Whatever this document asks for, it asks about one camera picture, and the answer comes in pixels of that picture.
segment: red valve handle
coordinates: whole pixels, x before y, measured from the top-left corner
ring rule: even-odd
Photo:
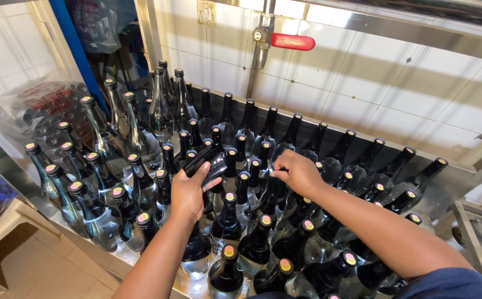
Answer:
[[[309,36],[273,32],[271,45],[277,48],[309,51],[315,46],[315,40]]]

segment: plastic bag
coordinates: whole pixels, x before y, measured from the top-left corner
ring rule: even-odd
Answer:
[[[66,0],[84,51],[111,54],[121,47],[119,33],[137,19],[134,0]]]
[[[91,126],[79,102],[85,96],[90,96],[86,85],[69,82],[63,72],[29,81],[0,96],[0,133],[20,152],[25,144],[38,143],[53,162],[70,171],[59,149],[65,139],[57,125],[70,122],[80,139],[91,145]]]

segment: bottle label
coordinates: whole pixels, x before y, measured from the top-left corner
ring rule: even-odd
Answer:
[[[413,219],[414,222],[420,222],[421,219],[418,217],[416,214],[411,214],[411,218]]]
[[[313,225],[313,222],[309,220],[304,221],[304,225],[307,230],[313,230],[315,228],[315,226]]]
[[[114,188],[114,189],[112,190],[112,194],[113,194],[113,195],[119,195],[119,194],[121,194],[122,192],[123,192],[123,188],[121,188],[121,187],[117,187],[117,188]]]
[[[146,220],[148,220],[148,214],[141,213],[138,215],[137,219],[138,219],[138,222],[145,222]]]
[[[355,259],[355,256],[351,253],[347,253],[344,255],[344,258],[346,260],[347,263],[349,263],[350,265],[355,265],[356,264],[356,259]]]
[[[272,219],[271,217],[269,217],[268,215],[264,215],[262,218],[261,218],[261,222],[265,225],[269,225],[271,224],[272,222]]]
[[[224,247],[224,256],[231,257],[235,253],[235,249],[233,246],[228,245]]]
[[[234,200],[234,194],[233,193],[227,193],[225,198],[226,198],[226,200],[231,202],[232,200]]]
[[[406,191],[406,193],[412,199],[417,198],[417,195],[414,192],[412,192],[411,190]]]
[[[280,260],[280,268],[284,271],[289,271],[289,270],[291,270],[291,263],[286,259],[281,259]]]
[[[79,182],[79,181],[76,181],[74,183],[72,183],[71,185],[69,185],[69,189],[71,190],[77,190],[78,188],[80,188],[82,186],[82,183]]]

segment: white plastic chair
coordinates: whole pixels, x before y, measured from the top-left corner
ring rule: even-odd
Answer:
[[[12,200],[0,216],[0,240],[22,223],[30,223],[55,238],[63,239],[64,237],[56,227],[34,208],[16,198]],[[0,284],[0,295],[4,294],[7,290],[5,286]]]

